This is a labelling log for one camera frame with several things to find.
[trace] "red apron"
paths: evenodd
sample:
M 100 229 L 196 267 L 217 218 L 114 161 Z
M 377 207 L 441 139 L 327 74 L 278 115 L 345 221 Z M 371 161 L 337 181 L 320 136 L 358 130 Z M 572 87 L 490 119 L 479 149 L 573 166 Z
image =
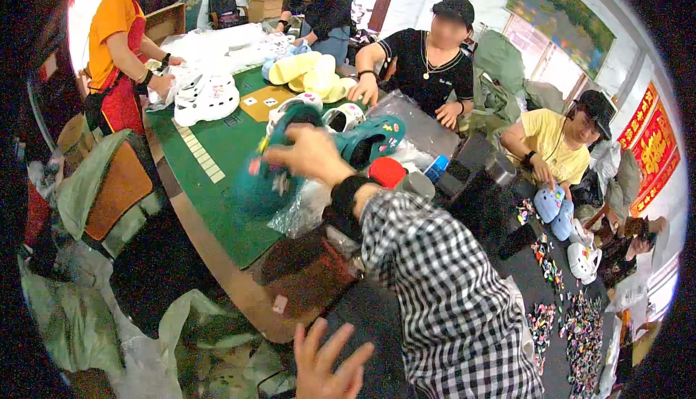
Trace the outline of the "red apron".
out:
M 128 30 L 128 48 L 144 63 L 146 59 L 144 60 L 143 56 L 139 54 L 140 44 L 145 35 L 145 18 L 137 15 L 140 8 L 135 0 L 133 0 L 133 7 L 136 11 L 136 18 Z M 113 89 L 101 103 L 101 113 L 112 132 L 131 129 L 139 134 L 145 134 L 140 97 L 133 90 L 133 81 L 125 74 L 121 74 L 119 77 L 119 73 L 118 68 L 114 67 L 100 87 L 100 90 L 105 90 L 113 85 Z

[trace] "green table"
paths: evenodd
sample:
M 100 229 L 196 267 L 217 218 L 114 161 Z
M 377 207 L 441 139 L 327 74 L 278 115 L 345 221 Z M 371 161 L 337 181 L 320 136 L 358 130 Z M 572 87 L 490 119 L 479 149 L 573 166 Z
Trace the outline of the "green table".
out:
M 271 85 L 263 79 L 261 67 L 235 74 L 235 84 L 242 97 Z M 326 104 L 324 110 L 345 102 Z M 269 228 L 266 220 L 254 219 L 239 210 L 233 210 L 229 201 L 229 194 L 235 189 L 248 156 L 266 134 L 266 123 L 257 123 L 239 108 L 222 120 L 201 121 L 190 127 L 191 133 L 224 174 L 218 180 L 220 175 L 211 179 L 189 150 L 173 122 L 171 110 L 150 113 L 147 117 L 181 189 L 239 269 L 248 267 L 283 237 L 281 233 Z

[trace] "pile of shoe charms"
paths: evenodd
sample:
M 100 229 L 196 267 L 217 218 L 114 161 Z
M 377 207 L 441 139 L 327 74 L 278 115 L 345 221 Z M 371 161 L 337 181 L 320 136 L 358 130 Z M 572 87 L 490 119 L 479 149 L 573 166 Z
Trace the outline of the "pile of shoe charms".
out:
M 522 203 L 517 206 L 517 220 L 519 221 L 520 225 L 526 224 L 529 216 L 532 216 L 533 214 L 536 214 L 536 220 L 542 220 L 542 218 L 534 210 L 534 201 L 527 198 L 523 199 Z
M 539 376 L 544 375 L 544 363 L 546 362 L 544 352 L 548 349 L 548 344 L 551 341 L 555 311 L 555 304 L 535 304 L 534 314 L 527 313 L 527 321 L 529 322 L 529 329 L 534 341 L 534 358 L 536 367 L 539 368 Z
M 566 356 L 570 364 L 569 399 L 589 399 L 599 380 L 602 351 L 601 299 L 585 299 L 568 293 L 570 307 L 565 318 L 559 319 L 560 336 L 568 335 Z
M 548 255 L 551 249 L 553 249 L 553 246 L 545 234 L 542 234 L 539 241 L 532 244 L 532 250 L 534 251 L 536 261 L 539 262 L 539 266 L 544 272 L 544 279 L 553 285 L 554 292 L 560 297 L 561 302 L 563 302 L 563 290 L 565 290 L 565 284 L 563 284 L 563 271 L 556 266 L 555 260 L 552 260 L 551 256 Z

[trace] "plaid shirt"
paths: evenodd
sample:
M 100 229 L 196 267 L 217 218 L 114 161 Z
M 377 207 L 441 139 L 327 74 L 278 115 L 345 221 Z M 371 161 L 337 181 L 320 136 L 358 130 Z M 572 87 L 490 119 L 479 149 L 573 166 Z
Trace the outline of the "plaid shirt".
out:
M 429 398 L 543 398 L 521 349 L 524 316 L 462 223 L 380 192 L 361 216 L 362 260 L 396 291 L 406 379 Z

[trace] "black wristband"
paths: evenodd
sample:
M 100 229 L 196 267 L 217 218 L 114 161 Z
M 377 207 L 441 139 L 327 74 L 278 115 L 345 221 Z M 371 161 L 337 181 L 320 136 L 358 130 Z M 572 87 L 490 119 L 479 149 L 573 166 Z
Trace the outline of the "black wristband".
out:
M 153 76 L 153 75 L 154 75 L 154 74 L 152 73 L 152 71 L 148 70 L 148 74 L 145 76 L 145 80 L 142 81 L 142 83 L 140 83 L 140 84 L 143 85 L 143 86 L 149 85 L 149 84 L 150 84 L 150 80 L 152 80 L 152 76 Z
M 372 74 L 375 79 L 377 78 L 377 74 L 375 74 L 374 71 L 365 70 L 365 71 L 361 71 L 360 73 L 358 73 L 358 80 L 360 80 L 360 78 L 363 76 L 363 74 Z
M 361 242 L 360 221 L 353 216 L 355 193 L 368 183 L 379 183 L 370 177 L 350 176 L 331 190 L 331 204 L 324 209 L 324 220 L 355 242 Z
M 535 155 L 537 152 L 532 150 L 529 151 L 529 154 L 526 154 L 524 157 L 524 160 L 522 160 L 522 166 L 524 166 L 527 169 L 533 169 L 532 166 L 532 156 Z

